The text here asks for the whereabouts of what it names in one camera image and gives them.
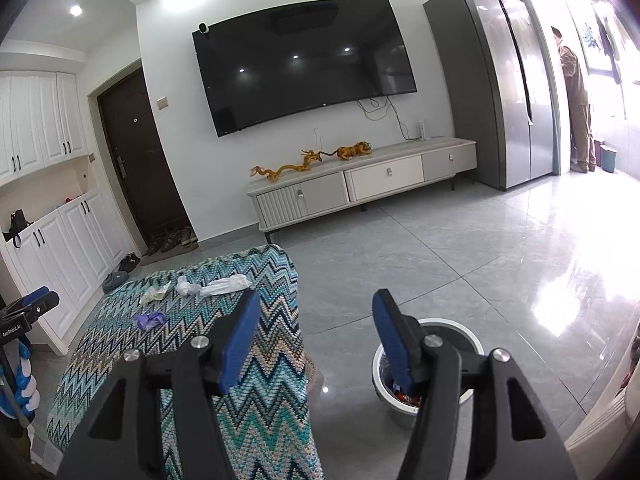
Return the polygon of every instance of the tile floor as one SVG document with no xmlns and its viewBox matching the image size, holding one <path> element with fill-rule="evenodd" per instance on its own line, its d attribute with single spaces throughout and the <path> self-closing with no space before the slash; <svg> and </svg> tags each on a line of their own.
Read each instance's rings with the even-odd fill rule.
<svg viewBox="0 0 640 480">
<path fill-rule="evenodd" d="M 626 174 L 546 177 L 509 192 L 461 181 L 413 190 L 274 236 L 300 275 L 300 327 L 328 391 L 311 409 L 326 478 L 392 479 L 408 433 L 371 384 L 379 339 L 370 300 L 469 327 L 509 349 L 563 437 L 591 409 L 640 317 L 640 182 Z M 261 245 L 252 235 L 142 267 L 136 277 Z M 64 365 L 34 363 L 43 403 Z M 471 403 L 461 409 L 451 478 L 465 476 Z"/>
</svg>

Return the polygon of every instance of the tv screen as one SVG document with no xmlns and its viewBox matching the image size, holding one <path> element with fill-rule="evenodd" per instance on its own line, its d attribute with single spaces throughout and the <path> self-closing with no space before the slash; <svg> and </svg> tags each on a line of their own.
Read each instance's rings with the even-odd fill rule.
<svg viewBox="0 0 640 480">
<path fill-rule="evenodd" d="M 389 0 L 259 10 L 193 33 L 218 136 L 345 101 L 415 92 Z"/>
</svg>

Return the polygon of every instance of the dragon figurine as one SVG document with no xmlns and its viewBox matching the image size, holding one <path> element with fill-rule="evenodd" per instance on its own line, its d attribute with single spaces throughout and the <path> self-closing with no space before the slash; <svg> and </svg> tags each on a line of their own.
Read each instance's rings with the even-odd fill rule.
<svg viewBox="0 0 640 480">
<path fill-rule="evenodd" d="M 351 160 L 354 156 L 371 155 L 371 145 L 364 140 L 357 142 L 353 146 L 341 146 L 333 153 L 320 152 L 322 155 L 338 155 L 342 160 Z"/>
<path fill-rule="evenodd" d="M 285 164 L 284 166 L 279 167 L 277 171 L 267 170 L 265 168 L 261 168 L 260 166 L 254 166 L 253 168 L 251 168 L 250 176 L 260 174 L 261 176 L 266 176 L 272 182 L 276 182 L 279 179 L 280 174 L 284 170 L 309 171 L 309 166 L 311 166 L 311 163 L 314 160 L 319 160 L 320 162 L 322 162 L 322 156 L 320 155 L 320 153 L 316 153 L 314 150 L 302 150 L 302 155 L 304 155 L 304 157 L 300 166 Z"/>
</svg>

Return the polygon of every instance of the refrigerator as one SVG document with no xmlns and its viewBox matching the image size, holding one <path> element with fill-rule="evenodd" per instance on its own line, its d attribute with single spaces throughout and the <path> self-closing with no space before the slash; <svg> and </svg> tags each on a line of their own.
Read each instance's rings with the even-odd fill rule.
<svg viewBox="0 0 640 480">
<path fill-rule="evenodd" d="M 520 0 L 429 0 L 456 136 L 476 142 L 476 179 L 508 189 L 551 173 L 554 128 L 540 42 Z"/>
</svg>

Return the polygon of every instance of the purple glove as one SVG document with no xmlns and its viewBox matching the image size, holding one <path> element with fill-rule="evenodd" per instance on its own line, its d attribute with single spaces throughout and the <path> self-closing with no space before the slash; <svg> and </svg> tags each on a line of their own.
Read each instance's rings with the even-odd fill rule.
<svg viewBox="0 0 640 480">
<path fill-rule="evenodd" d="M 162 312 L 149 312 L 148 314 L 138 314 L 133 317 L 140 330 L 151 330 L 156 326 L 164 325 L 166 319 Z"/>
</svg>

